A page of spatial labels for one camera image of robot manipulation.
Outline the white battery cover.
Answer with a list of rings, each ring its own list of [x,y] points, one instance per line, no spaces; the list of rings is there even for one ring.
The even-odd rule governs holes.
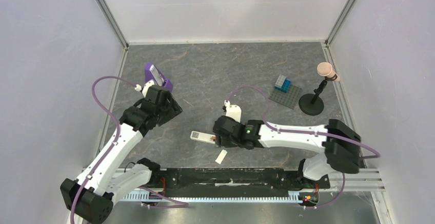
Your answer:
[[[225,159],[227,153],[228,153],[228,152],[227,152],[226,150],[223,149],[223,150],[219,153],[219,155],[217,156],[215,162],[216,162],[217,164],[221,165],[222,162],[223,162],[223,160]]]

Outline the white remote control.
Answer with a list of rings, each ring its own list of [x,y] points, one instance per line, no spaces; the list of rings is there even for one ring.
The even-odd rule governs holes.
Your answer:
[[[214,135],[198,131],[192,131],[190,134],[190,139],[208,144],[215,144],[216,142],[216,137]]]

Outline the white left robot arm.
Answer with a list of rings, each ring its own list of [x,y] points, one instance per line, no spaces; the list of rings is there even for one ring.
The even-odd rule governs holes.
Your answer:
[[[76,179],[66,178],[61,183],[70,223],[77,216],[89,223],[103,223],[114,205],[135,188],[144,184],[156,187],[160,183],[160,172],[141,162],[113,177],[125,157],[150,130],[183,111],[164,87],[147,83],[141,93],[143,98],[123,112],[114,134],[94,161]]]

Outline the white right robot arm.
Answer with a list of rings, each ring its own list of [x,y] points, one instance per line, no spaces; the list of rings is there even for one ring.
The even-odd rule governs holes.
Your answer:
[[[296,180],[309,187],[333,171],[357,174],[360,171],[360,136],[337,119],[326,125],[284,126],[266,125],[261,120],[242,124],[228,116],[219,117],[213,125],[216,145],[225,148],[293,148],[315,152],[301,160]]]

